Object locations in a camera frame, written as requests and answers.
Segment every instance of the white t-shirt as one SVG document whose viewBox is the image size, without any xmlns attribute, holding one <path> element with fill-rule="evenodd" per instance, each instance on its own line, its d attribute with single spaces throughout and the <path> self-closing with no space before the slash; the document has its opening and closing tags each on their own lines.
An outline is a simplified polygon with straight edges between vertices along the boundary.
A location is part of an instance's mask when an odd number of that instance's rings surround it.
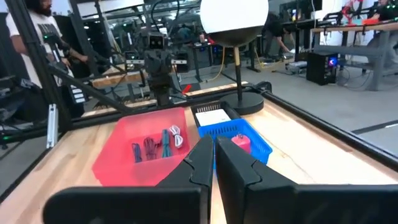
<svg viewBox="0 0 398 224">
<path fill-rule="evenodd" d="M 42 31 L 40 30 L 40 27 L 43 29 L 43 27 L 47 30 L 51 30 L 52 32 L 57 32 L 58 35 L 61 37 L 62 34 L 60 32 L 60 29 L 58 28 L 57 22 L 55 21 L 54 17 L 50 16 L 44 16 L 40 15 L 36 12 L 29 11 L 30 18 L 32 19 L 33 25 L 35 27 L 36 33 L 39 36 L 40 43 L 45 47 L 45 50 L 47 53 L 52 53 L 51 48 L 49 44 L 45 44 L 43 42 L 43 35 Z M 11 14 L 9 13 L 6 17 L 6 23 L 8 26 L 8 29 L 10 31 L 10 37 L 15 36 L 15 35 L 20 35 L 17 26 L 15 25 L 14 19 L 12 18 Z M 58 50 L 59 54 L 61 57 L 63 57 L 63 52 L 61 50 Z M 39 78 L 37 76 L 36 70 L 32 64 L 32 61 L 30 58 L 24 54 L 22 55 L 22 59 L 24 59 L 26 70 L 29 74 L 30 80 L 35 83 L 37 86 L 42 88 L 42 84 L 39 81 Z M 73 76 L 72 71 L 68 70 L 69 75 Z M 61 85 L 61 79 L 54 77 L 55 81 L 57 82 L 57 85 Z"/>
</svg>

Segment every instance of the lamp stand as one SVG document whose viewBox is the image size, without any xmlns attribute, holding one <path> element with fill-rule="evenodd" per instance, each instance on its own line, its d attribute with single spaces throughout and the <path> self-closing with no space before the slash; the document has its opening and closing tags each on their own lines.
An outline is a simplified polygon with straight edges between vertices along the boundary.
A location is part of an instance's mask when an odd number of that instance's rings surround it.
<svg viewBox="0 0 398 224">
<path fill-rule="evenodd" d="M 241 60 L 239 58 L 239 47 L 234 47 L 235 72 L 237 93 L 224 96 L 220 101 L 225 101 L 238 114 L 246 115 L 257 113 L 264 107 L 264 98 L 257 93 L 242 91 Z"/>
</svg>

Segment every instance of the blue plastic basket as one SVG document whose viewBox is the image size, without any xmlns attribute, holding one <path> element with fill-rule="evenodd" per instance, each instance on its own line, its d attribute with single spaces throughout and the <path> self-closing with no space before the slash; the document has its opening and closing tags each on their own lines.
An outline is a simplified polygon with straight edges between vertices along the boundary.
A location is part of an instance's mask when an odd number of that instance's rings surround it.
<svg viewBox="0 0 398 224">
<path fill-rule="evenodd" d="M 200 137 L 209 134 L 213 139 L 217 136 L 224 136 L 232 139 L 238 134 L 243 134 L 250 139 L 251 155 L 264 164 L 267 164 L 271 147 L 263 140 L 257 131 L 244 119 L 234 119 L 231 121 L 202 126 L 198 128 Z"/>
</svg>

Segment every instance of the gray floor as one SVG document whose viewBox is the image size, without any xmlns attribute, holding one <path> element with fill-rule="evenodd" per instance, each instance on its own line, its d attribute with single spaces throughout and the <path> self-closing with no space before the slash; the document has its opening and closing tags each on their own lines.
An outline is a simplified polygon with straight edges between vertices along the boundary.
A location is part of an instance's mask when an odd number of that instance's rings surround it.
<svg viewBox="0 0 398 224">
<path fill-rule="evenodd" d="M 203 68 L 201 69 L 201 78 L 203 80 L 211 79 L 218 73 L 218 70 L 219 67 Z M 233 66 L 228 67 L 224 72 L 234 76 Z M 194 75 L 194 72 L 183 74 L 182 84 L 197 82 Z M 255 73 L 242 68 L 244 81 L 252 83 L 270 81 L 275 95 L 346 131 L 398 119 L 396 113 L 398 104 L 395 103 L 398 96 L 398 76 L 383 78 L 384 91 L 378 92 L 362 91 L 363 83 L 368 77 L 362 76 L 360 70 L 349 69 L 345 71 L 344 76 L 348 78 L 345 86 L 319 86 L 298 76 L 272 73 L 268 70 Z M 212 82 L 202 83 L 201 88 L 229 83 L 232 81 L 219 76 Z M 120 86 L 116 91 L 120 95 L 127 93 L 125 86 Z M 96 101 L 93 100 L 86 107 L 92 108 L 95 103 Z M 392 126 L 362 134 L 361 137 L 398 154 L 397 135 L 398 126 Z M 0 193 L 6 190 L 23 170 L 44 151 L 45 138 L 33 139 L 23 142 L 18 147 L 10 148 L 11 150 L 3 151 L 0 154 Z"/>
</svg>

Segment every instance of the lamp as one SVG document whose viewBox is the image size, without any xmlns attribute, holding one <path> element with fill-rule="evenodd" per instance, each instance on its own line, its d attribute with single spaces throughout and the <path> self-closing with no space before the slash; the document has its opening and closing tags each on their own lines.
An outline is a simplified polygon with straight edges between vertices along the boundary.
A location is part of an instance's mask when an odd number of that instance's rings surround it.
<svg viewBox="0 0 398 224">
<path fill-rule="evenodd" d="M 268 0 L 202 0 L 200 19 L 205 32 L 217 44 L 234 49 L 238 92 L 222 97 L 240 115 L 262 110 L 264 99 L 257 93 L 243 93 L 239 46 L 261 32 L 268 15 Z"/>
</svg>

